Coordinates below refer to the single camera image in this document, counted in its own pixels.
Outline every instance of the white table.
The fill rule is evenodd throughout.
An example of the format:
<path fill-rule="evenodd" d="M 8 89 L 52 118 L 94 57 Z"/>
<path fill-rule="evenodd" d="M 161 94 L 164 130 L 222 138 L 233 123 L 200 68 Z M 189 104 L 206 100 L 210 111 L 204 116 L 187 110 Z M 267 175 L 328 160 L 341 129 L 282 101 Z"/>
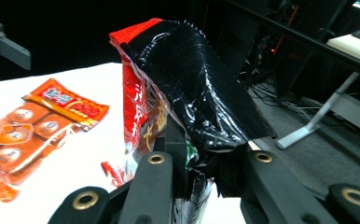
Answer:
<path fill-rule="evenodd" d="M 101 162 L 110 161 L 113 165 L 124 162 L 120 63 L 0 81 L 0 119 L 23 103 L 23 95 L 49 77 L 55 77 L 70 91 L 110 105 L 110 110 L 92 130 L 78 133 L 45 158 L 23 182 L 21 193 L 13 202 L 0 202 L 0 223 L 47 223 L 64 198 L 77 189 L 96 186 L 112 191 L 114 187 L 106 179 Z M 240 199 L 217 198 L 213 193 L 202 223 L 244 222 L 239 202 Z"/>
<path fill-rule="evenodd" d="M 360 39 L 352 35 L 332 38 L 328 40 L 327 45 L 360 59 Z M 360 74 L 353 72 L 328 98 L 308 124 L 276 141 L 276 146 L 279 149 L 286 149 L 316 131 L 319 128 L 319 121 L 329 110 L 334 111 L 360 128 L 360 101 L 346 94 L 348 88 L 359 76 Z"/>

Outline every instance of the plastic wrapper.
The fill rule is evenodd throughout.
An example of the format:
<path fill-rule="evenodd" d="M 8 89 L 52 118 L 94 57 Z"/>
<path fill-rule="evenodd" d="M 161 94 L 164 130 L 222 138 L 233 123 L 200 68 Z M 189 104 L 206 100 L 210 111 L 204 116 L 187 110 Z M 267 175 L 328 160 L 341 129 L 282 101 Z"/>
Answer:
<path fill-rule="evenodd" d="M 86 126 L 89 130 L 108 110 L 52 78 L 23 99 L 23 105 L 0 119 L 0 201 L 5 203 L 18 196 L 21 183 L 68 136 Z M 88 106 L 81 111 L 75 107 L 79 104 Z"/>
<path fill-rule="evenodd" d="M 147 88 L 153 90 L 154 97 L 164 103 L 166 113 L 185 130 L 189 142 L 185 167 L 196 172 L 193 176 L 208 170 L 205 166 L 211 163 L 212 154 L 231 153 L 249 140 L 275 135 L 204 35 L 187 22 L 152 19 L 113 32 L 110 37 L 123 62 L 124 133 L 130 151 L 137 150 L 140 132 L 149 125 L 144 103 L 149 97 Z M 134 90 L 145 98 L 134 101 L 140 100 L 140 95 L 129 94 Z M 192 188 L 201 188 L 184 200 L 181 207 L 186 217 L 178 217 L 178 221 L 197 220 L 195 217 L 201 213 L 197 207 L 203 208 L 209 195 L 201 192 L 210 192 L 212 177 L 215 175 L 206 174 L 203 180 L 195 178 Z"/>

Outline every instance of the red packaging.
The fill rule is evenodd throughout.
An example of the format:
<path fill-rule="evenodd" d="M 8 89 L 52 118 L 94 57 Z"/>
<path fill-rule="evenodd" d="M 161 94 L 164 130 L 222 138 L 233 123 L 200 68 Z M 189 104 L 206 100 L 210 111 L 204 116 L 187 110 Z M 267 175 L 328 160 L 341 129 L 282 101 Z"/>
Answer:
<path fill-rule="evenodd" d="M 55 111 L 78 124 L 84 131 L 97 125 L 110 108 L 109 105 L 98 104 L 67 90 L 55 78 L 50 78 L 30 94 L 25 95 L 23 100 Z"/>
<path fill-rule="evenodd" d="M 146 89 L 144 78 L 134 73 L 131 60 L 119 45 L 128 43 L 160 21 L 162 20 L 152 19 L 110 34 L 110 43 L 118 49 L 122 61 L 124 140 L 129 152 L 137 148 L 141 127 L 147 118 Z"/>

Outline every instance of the white tabletop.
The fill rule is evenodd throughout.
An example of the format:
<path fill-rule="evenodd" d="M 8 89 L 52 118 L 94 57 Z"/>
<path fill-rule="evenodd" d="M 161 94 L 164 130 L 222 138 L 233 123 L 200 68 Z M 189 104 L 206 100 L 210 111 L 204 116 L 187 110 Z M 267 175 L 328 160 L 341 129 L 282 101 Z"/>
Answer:
<path fill-rule="evenodd" d="M 342 35 L 329 39 L 327 45 L 360 59 L 360 38 L 352 35 Z"/>
<path fill-rule="evenodd" d="M 21 185 L 11 203 L 0 202 L 0 223 L 47 223 L 71 192 L 96 186 L 108 192 L 115 188 L 105 177 L 102 161 L 123 164 L 122 64 L 105 63 L 61 73 L 0 81 L 0 119 L 22 105 L 21 97 L 49 77 L 70 91 L 97 103 L 110 105 L 106 117 L 87 133 L 79 132 L 52 152 Z M 217 199 L 212 194 L 202 223 L 242 223 L 239 199 Z M 232 213 L 225 215 L 228 209 Z"/>

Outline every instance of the orange snack package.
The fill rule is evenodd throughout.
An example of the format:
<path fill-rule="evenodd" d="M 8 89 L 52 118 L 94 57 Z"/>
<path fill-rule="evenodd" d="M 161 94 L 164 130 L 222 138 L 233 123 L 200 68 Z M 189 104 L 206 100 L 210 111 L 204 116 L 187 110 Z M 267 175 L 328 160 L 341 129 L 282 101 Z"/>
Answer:
<path fill-rule="evenodd" d="M 97 104 L 67 90 L 50 78 L 30 94 L 24 104 L 0 119 L 0 201 L 13 201 L 21 183 L 66 136 L 80 128 L 88 131 L 108 112 Z"/>
<path fill-rule="evenodd" d="M 25 95 L 23 100 L 45 106 L 74 121 L 84 131 L 97 125 L 107 114 L 109 105 L 101 105 L 67 90 L 55 78 Z"/>

